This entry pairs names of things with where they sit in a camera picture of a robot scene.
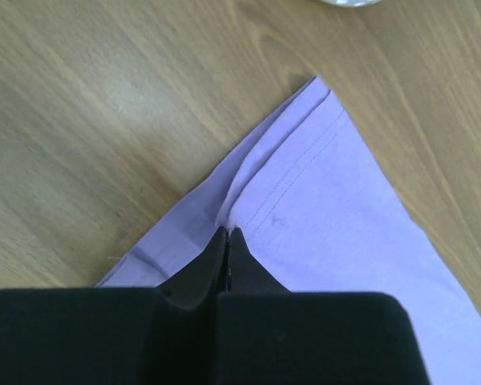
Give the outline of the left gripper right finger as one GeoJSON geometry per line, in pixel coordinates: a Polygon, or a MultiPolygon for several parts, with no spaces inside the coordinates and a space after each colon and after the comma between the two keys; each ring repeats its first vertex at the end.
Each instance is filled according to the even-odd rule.
{"type": "Polygon", "coordinates": [[[252,256],[239,229],[218,297],[221,384],[427,384],[402,305],[367,292],[292,293],[252,256]]]}

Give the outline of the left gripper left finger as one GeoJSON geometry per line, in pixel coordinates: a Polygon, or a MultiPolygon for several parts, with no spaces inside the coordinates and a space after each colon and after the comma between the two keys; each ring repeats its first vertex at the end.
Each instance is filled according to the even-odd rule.
{"type": "Polygon", "coordinates": [[[0,290],[0,384],[208,379],[212,308],[228,233],[156,288],[0,290]]]}

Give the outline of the purple t shirt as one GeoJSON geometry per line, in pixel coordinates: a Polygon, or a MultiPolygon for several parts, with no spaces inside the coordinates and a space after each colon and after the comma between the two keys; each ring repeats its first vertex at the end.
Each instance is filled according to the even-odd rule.
{"type": "Polygon", "coordinates": [[[265,118],[99,284],[158,286],[219,226],[240,228],[290,290],[394,296],[431,381],[481,384],[479,313],[320,78],[265,118]]]}

